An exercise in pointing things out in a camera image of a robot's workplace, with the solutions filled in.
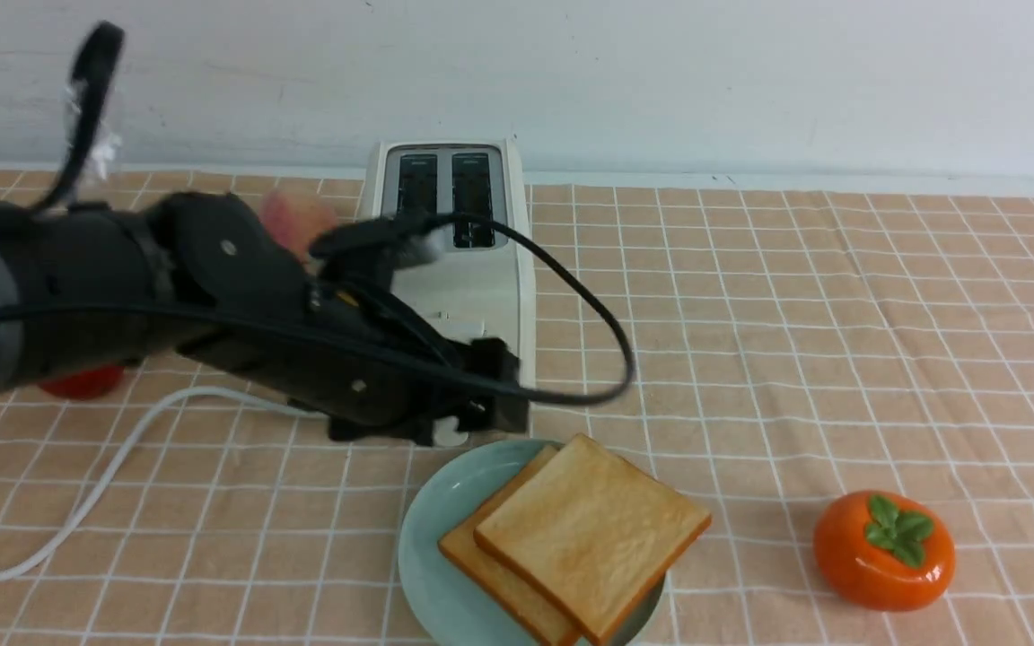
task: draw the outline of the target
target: green leaf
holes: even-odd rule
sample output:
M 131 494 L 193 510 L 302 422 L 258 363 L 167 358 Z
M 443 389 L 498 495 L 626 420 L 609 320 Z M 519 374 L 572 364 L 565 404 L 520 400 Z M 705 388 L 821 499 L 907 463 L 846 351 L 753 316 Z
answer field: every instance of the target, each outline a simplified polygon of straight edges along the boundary
M 882 527 L 894 527 L 900 507 L 885 496 L 876 494 L 873 498 L 869 498 L 869 512 L 873 515 L 873 520 Z
M 869 523 L 864 526 L 864 539 L 869 541 L 870 545 L 874 545 L 879 549 L 887 549 L 889 552 L 894 548 L 894 541 L 888 535 L 886 528 L 880 527 L 880 525 L 875 523 Z
M 895 536 L 908 543 L 923 543 L 936 530 L 936 524 L 919 512 L 904 511 L 895 519 Z
M 894 548 L 891 549 L 891 554 L 895 557 L 895 559 L 908 565 L 908 567 L 919 567 L 923 564 L 923 546 L 919 543 L 904 543 L 904 541 L 898 541 Z

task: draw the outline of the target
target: black cable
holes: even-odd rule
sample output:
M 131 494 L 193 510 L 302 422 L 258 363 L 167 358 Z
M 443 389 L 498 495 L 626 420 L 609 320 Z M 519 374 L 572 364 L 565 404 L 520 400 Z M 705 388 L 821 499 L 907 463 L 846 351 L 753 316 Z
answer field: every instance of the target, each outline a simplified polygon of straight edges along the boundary
M 74 124 L 70 150 L 66 152 L 62 171 L 58 172 L 58 178 L 50 191 L 29 207 L 33 214 L 58 205 L 79 183 L 79 176 L 82 176 L 86 159 L 94 147 L 94 139 L 98 135 L 98 124 L 102 121 L 107 95 L 110 94 L 115 71 L 119 68 L 124 39 L 126 33 L 122 29 L 101 21 L 79 48 L 74 65 L 70 68 L 69 83 L 79 92 L 74 101 L 82 113 Z
M 337 288 L 345 294 L 356 297 L 362 306 L 374 309 L 378 315 L 391 318 L 399 327 L 409 332 L 419 343 L 427 348 L 442 364 L 452 365 L 457 363 L 457 351 L 449 344 L 448 340 L 438 334 L 437 331 L 420 317 L 418 312 L 401 302 L 394 295 L 371 281 L 366 281 L 361 277 L 347 277 L 344 281 L 337 283 Z
M 287 322 L 266 322 L 255 318 L 247 318 L 226 314 L 206 307 L 188 307 L 175 305 L 140 305 L 139 303 L 40 303 L 39 305 L 5 306 L 0 307 L 0 322 L 7 320 L 18 320 L 32 316 L 50 314 L 66 314 L 66 312 L 79 311 L 114 311 L 124 312 L 124 314 L 139 314 L 144 316 L 165 316 L 188 320 L 201 320 L 201 322 L 212 324 L 213 326 L 238 328 L 261 332 L 262 334 L 274 335 L 279 338 L 296 340 L 305 343 L 327 343 L 337 351 L 348 352 L 354 357 L 364 357 L 378 364 L 390 365 L 402 371 L 413 372 L 418 377 L 428 377 L 436 384 L 446 388 L 462 389 L 481 396 L 493 397 L 514 397 L 525 399 L 537 404 L 557 404 L 557 405 L 596 405 L 606 404 L 624 394 L 633 383 L 636 377 L 636 360 L 633 357 L 632 344 L 629 337 L 625 335 L 620 324 L 614 314 L 608 310 L 600 299 L 592 295 L 592 291 L 582 285 L 577 278 L 569 273 L 566 267 L 561 266 L 553 256 L 530 241 L 522 234 L 514 232 L 513 228 L 494 221 L 492 218 L 481 217 L 468 214 L 452 214 L 433 217 L 425 224 L 428 232 L 448 224 L 463 221 L 464 223 L 480 224 L 488 226 L 493 232 L 499 233 L 517 242 L 518 245 L 527 249 L 553 270 L 562 281 L 591 307 L 601 319 L 612 331 L 612 336 L 616 339 L 616 346 L 620 349 L 620 355 L 625 360 L 625 372 L 618 384 L 612 386 L 598 393 L 566 393 L 556 391 L 546 391 L 541 389 L 528 389 L 520 384 L 507 384 L 505 381 L 480 377 L 470 372 L 456 371 L 446 367 L 446 365 L 434 364 L 431 361 L 424 361 L 418 357 L 406 355 L 406 352 L 391 350 L 372 343 L 362 343 L 351 337 L 333 334 L 327 330 L 310 328 L 307 326 L 295 326 Z

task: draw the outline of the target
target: toaster slot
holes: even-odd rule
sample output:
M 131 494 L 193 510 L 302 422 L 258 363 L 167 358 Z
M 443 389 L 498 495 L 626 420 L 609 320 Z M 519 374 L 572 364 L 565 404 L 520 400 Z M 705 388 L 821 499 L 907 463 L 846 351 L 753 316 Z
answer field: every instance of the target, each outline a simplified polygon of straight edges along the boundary
M 438 156 L 401 156 L 398 164 L 398 213 L 407 212 L 438 212 Z
M 493 218 L 493 187 L 487 153 L 456 153 L 452 156 L 452 204 L 457 212 Z M 491 247 L 495 235 L 480 224 L 454 226 L 457 248 Z

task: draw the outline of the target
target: white wall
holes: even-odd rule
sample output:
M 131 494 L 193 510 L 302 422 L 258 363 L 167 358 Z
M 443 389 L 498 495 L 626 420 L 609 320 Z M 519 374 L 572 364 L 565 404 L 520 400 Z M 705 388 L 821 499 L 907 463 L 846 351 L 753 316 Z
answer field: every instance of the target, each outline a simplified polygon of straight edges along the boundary
M 534 171 L 1034 175 L 1034 0 L 0 0 L 0 160 L 126 28 L 126 159 L 364 165 L 516 135 Z

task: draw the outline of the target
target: stacked bread slices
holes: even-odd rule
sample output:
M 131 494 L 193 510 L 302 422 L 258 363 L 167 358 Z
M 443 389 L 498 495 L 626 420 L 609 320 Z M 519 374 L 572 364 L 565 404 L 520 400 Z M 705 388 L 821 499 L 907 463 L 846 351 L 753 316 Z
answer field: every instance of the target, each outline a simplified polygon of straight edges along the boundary
M 438 542 L 538 643 L 610 643 L 709 512 L 587 436 L 546 445 Z

